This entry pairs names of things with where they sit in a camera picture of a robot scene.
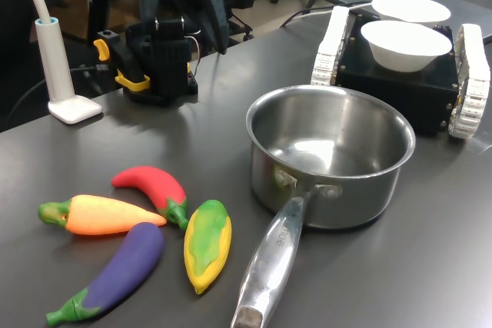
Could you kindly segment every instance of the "wire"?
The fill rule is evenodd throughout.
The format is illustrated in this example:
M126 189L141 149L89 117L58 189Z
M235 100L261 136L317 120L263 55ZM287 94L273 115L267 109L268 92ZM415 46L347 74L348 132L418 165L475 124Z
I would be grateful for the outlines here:
M197 70L198 70L198 65L200 64L201 56L200 56L200 45L198 44L198 40L194 36L185 36L184 38L192 38L194 40L194 43L197 45L197 52L198 52L198 63L194 67L194 75L197 75Z
M352 10L352 9L367 7L368 5L371 5L370 2L353 2L353 3L347 3L347 4L340 4L339 6L348 7L350 10ZM336 5L329 5L326 7L302 9L299 12L295 12L291 17L287 18L287 20L284 23L282 23L282 26L280 26L280 28L285 27L290 21L292 21L292 19L294 19L297 15L299 15L301 13L304 13L307 11L327 11L327 10L329 10L329 12L307 13L306 15L299 16L298 18L308 17L310 15L323 15L323 14L332 13L333 8L335 8L335 7L336 7Z
M70 70L70 72L86 72L86 71L94 71L96 68L95 67L85 67L85 68L72 68ZM7 116L7 119L5 120L5 127L4 127L4 131L7 131L8 130L8 125L10 123L10 120L12 119L12 117L14 116L14 113L15 111L17 111L18 107L20 107L20 105L24 102L24 100L30 95L32 94L34 91L36 91L38 88L40 88L42 85L44 85L46 83L46 79L44 80L41 80L40 82L38 82L37 84L35 84L34 86L32 86L31 88L29 88L18 100L17 102L14 104L14 107L10 110L10 112L8 113L8 116Z

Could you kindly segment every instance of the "toy red chili pepper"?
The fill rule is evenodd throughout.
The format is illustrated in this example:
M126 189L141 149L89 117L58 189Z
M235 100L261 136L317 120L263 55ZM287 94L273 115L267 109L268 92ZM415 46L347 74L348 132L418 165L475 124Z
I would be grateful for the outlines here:
M147 194L163 217L178 224L182 230L188 227L186 194L168 172L155 167L133 167L117 174L111 184L138 188Z

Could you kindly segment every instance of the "black cable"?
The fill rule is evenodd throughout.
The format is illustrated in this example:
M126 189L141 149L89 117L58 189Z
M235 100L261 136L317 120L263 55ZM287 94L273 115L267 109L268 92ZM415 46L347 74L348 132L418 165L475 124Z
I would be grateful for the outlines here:
M96 70L100 71L100 67L105 66L108 67L107 65L96 65ZM96 74L95 78L92 77L90 71L84 71L82 72L82 75L84 76L85 82L87 82L87 85L89 88L92 90L92 92L95 93L95 96L103 95L105 92L102 90L101 87L101 79L99 78L99 74Z
M351 7L353 5L366 4L366 3L370 3L370 2L353 2L353 3L345 3L345 4L337 4L337 5L339 5L341 7ZM292 21L292 19L296 15L299 15L299 14L304 13L304 12L309 12L309 11L329 11L329 10L335 8L337 5L327 5L326 7L317 7L317 8L306 8L306 9L302 9L299 12L295 12L291 17L287 18L287 20L284 23L282 23L282 26L280 26L280 28L285 27L287 25L287 23L289 23L290 21Z
M86 68L72 68L70 72L86 72L86 71L94 71L96 67L86 67ZM5 127L4 131L8 130L8 124L10 123L10 120L14 116L15 111L17 111L18 107L24 102L24 100L32 94L34 91L36 91L38 88L40 88L42 85L46 83L46 80L41 80L31 88L29 88L14 104L14 107L10 110L8 113L7 119L5 120Z

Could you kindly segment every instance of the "green stem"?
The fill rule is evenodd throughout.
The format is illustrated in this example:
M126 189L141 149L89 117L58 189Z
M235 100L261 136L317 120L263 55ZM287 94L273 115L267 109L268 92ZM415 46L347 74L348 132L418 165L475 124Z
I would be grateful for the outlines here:
M61 323L77 322L79 320L85 320L97 315L100 308L85 309L82 307L82 303L84 302L87 293L88 289L84 288L69 301L67 301L60 310L46 314L48 325L57 326Z
M62 203L46 203L39 206L38 216L43 223L66 227L70 213L71 199Z
M188 207L188 201L183 200L181 204L168 198L168 207L166 209L158 209L163 217L172 223L177 224L182 230L188 228L188 219L186 219L186 208Z

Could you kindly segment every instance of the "toy eggplant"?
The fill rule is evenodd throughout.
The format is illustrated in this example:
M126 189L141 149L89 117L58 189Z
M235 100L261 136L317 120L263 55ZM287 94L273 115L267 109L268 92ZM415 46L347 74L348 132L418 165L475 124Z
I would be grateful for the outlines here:
M203 293L222 271L231 238L231 219L220 201L205 201L191 216L184 236L184 264L196 293Z
M127 232L141 222L166 224L159 214L106 197L78 195L63 203L46 203L38 209L39 218L57 224L73 234L100 235Z
M111 184L115 187L138 188L147 194L160 215L186 230L186 194L168 172L155 167L133 167L117 174Z
M111 309L154 269L163 246L164 238L157 226L151 223L134 226L99 277L60 310L46 314L48 325L89 319Z

